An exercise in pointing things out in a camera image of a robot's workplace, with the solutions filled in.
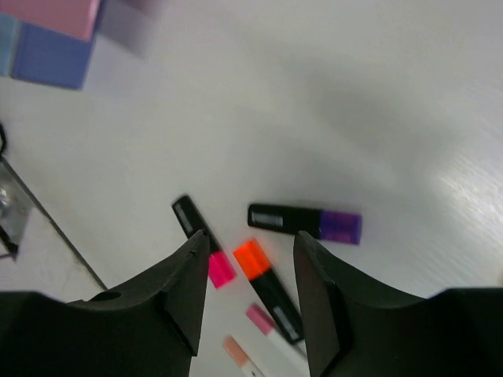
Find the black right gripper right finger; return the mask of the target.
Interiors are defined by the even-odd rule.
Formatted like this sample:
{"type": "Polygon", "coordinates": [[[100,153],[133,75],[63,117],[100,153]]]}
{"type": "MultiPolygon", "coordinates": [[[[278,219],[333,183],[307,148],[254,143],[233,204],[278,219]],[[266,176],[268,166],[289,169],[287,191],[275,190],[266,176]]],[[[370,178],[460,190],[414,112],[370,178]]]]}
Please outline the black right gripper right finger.
{"type": "Polygon", "coordinates": [[[421,298],[328,252],[306,232],[293,257],[313,376],[499,376],[502,290],[421,298]]]}

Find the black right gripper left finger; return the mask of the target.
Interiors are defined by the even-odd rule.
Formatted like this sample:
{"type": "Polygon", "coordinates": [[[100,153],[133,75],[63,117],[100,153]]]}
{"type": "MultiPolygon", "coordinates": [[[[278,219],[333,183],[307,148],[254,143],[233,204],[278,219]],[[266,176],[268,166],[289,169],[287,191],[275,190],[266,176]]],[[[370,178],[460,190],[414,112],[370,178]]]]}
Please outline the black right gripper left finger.
{"type": "Polygon", "coordinates": [[[1,295],[4,376],[187,376],[197,355],[209,239],[88,301],[34,291],[1,295]]]}

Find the pink capped white pen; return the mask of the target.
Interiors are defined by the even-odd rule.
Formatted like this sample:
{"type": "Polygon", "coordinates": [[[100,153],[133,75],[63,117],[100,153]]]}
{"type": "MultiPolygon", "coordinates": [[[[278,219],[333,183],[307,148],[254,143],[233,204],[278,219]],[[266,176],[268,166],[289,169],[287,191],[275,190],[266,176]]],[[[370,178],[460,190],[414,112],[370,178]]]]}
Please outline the pink capped white pen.
{"type": "Polygon", "coordinates": [[[246,310],[247,317],[266,336],[266,338],[287,358],[292,361],[306,361],[306,354],[299,348],[297,342],[290,344],[277,330],[273,320],[256,304],[246,310]]]}

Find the purple black highlighter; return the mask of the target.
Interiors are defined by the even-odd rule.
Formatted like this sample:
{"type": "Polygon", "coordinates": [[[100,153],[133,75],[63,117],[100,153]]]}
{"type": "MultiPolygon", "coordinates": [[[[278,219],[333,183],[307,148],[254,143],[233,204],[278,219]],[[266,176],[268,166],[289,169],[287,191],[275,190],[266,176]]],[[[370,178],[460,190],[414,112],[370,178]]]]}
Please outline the purple black highlighter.
{"type": "Polygon", "coordinates": [[[264,203],[248,206],[250,227],[289,235],[307,232],[316,240],[359,245],[362,224],[360,214],[264,203]]]}

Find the peach capped white pen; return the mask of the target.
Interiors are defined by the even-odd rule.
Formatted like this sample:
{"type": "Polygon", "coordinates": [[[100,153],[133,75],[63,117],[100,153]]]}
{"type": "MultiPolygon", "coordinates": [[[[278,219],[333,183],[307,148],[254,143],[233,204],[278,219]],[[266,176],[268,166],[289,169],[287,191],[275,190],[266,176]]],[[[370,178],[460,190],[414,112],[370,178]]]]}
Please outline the peach capped white pen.
{"type": "Polygon", "coordinates": [[[265,376],[232,336],[226,337],[222,345],[224,350],[229,354],[238,368],[243,372],[244,376],[265,376]]]}

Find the orange black highlighter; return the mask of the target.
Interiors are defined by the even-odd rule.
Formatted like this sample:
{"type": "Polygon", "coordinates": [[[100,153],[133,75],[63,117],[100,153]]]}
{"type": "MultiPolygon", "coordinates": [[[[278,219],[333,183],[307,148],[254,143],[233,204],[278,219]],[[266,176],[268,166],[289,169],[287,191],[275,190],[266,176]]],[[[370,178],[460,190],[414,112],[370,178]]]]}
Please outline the orange black highlighter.
{"type": "Polygon", "coordinates": [[[287,342],[296,345],[303,341],[299,311],[259,243],[250,239],[233,256],[287,342]]]}

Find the pink drawer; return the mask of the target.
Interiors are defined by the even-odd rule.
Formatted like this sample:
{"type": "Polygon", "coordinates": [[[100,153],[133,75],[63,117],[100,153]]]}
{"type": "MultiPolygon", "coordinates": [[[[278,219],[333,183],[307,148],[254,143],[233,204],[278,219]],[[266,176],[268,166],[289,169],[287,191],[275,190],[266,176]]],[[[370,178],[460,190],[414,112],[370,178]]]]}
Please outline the pink drawer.
{"type": "Polygon", "coordinates": [[[1,0],[1,13],[81,40],[93,34],[101,1],[1,0]]]}

